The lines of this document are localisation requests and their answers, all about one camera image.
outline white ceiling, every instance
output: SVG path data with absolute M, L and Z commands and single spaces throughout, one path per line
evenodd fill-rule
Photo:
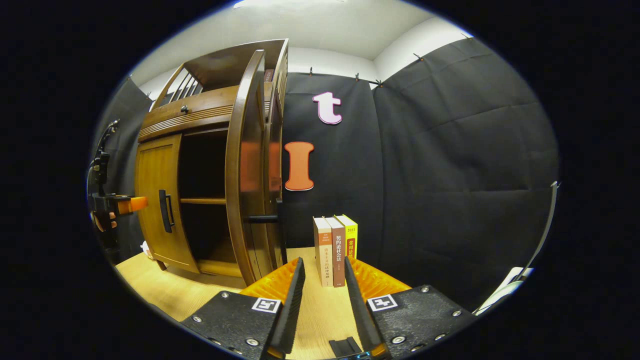
M 289 38 L 290 47 L 375 59 L 395 39 L 433 17 L 401 0 L 246 0 L 208 15 L 151 52 L 134 68 L 138 85 L 184 61 L 226 47 Z

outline cabinet shelf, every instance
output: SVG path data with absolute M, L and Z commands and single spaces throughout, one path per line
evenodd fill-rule
M 212 198 L 212 197 L 190 197 L 186 199 L 180 199 L 183 204 L 206 204 L 206 205 L 225 205 L 226 199 Z

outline white wall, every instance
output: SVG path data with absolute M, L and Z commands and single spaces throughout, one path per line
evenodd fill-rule
M 418 58 L 414 53 L 419 56 L 428 54 L 439 47 L 464 39 L 465 35 L 472 37 L 450 22 L 439 17 L 432 17 L 393 41 L 386 49 L 382 50 L 373 63 L 380 79 L 384 81 L 416 61 Z
M 374 81 L 375 79 L 379 79 L 378 71 L 373 61 L 320 49 L 290 47 L 287 67 L 289 72 L 308 73 L 309 68 L 313 67 L 314 74 L 331 74 L 355 78 L 356 74 L 360 73 L 359 77 L 363 80 Z M 166 84 L 166 81 L 171 77 L 175 69 L 177 69 L 177 67 L 157 75 L 146 83 L 138 85 L 138 87 L 140 87 L 140 90 L 145 94 L 150 93 L 150 99 L 156 100 L 164 84 Z M 185 70 L 183 70 L 182 74 L 179 74 L 173 82 L 173 85 L 169 88 L 169 93 L 178 87 L 184 75 Z

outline yellow book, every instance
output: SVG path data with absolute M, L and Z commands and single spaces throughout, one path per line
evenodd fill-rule
M 358 224 L 355 221 L 347 217 L 347 215 L 334 215 L 342 225 L 344 225 L 346 238 L 347 238 L 347 253 L 350 258 L 358 258 Z

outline book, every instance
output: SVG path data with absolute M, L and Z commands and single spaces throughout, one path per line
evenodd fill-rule
M 273 80 L 273 69 L 268 69 L 264 71 L 264 82 L 268 83 Z
M 316 243 L 316 265 L 323 287 L 333 286 L 332 230 L 324 218 L 314 218 L 314 241 Z
M 344 225 L 346 232 L 346 256 L 350 258 L 358 258 L 358 224 L 355 221 L 342 214 L 339 216 L 334 215 L 342 225 Z
M 327 218 L 326 221 L 331 226 L 331 237 L 333 242 L 333 287 L 344 286 L 344 226 L 334 218 Z

